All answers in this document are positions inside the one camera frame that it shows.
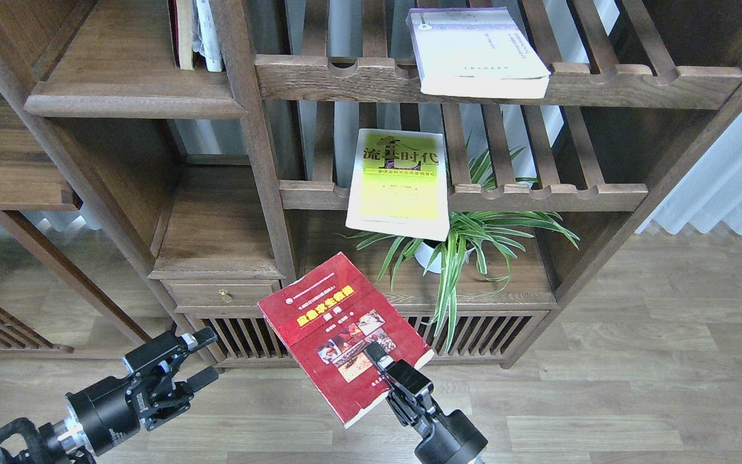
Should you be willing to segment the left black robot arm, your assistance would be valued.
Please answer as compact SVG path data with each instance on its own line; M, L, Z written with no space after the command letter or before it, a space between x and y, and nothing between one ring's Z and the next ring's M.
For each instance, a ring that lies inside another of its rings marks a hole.
M206 367L184 382L174 377L192 353L215 343L212 328L194 334L165 331L123 357L127 376L108 376L68 393L68 416L36 428L18 418L0 428L0 463L92 463L142 429L185 413L195 394L218 373Z

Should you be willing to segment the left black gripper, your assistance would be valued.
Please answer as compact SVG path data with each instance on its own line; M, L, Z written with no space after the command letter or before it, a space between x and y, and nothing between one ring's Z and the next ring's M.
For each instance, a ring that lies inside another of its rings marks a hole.
M217 381L219 373L206 367L185 382L173 377L189 355L215 341L212 328L182 336L167 330L123 357L129 376L109 376L66 394L70 419L81 427L88 450L101 456L141 429L156 429L188 411L195 394Z

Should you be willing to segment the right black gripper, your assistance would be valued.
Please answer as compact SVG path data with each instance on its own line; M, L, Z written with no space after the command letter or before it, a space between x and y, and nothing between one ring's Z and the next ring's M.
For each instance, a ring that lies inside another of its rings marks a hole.
M445 415L431 397L433 383L404 360L395 361L377 343L363 352L390 391L386 401L403 426L414 426L422 441L415 448L421 463L482 463L487 439L459 409Z

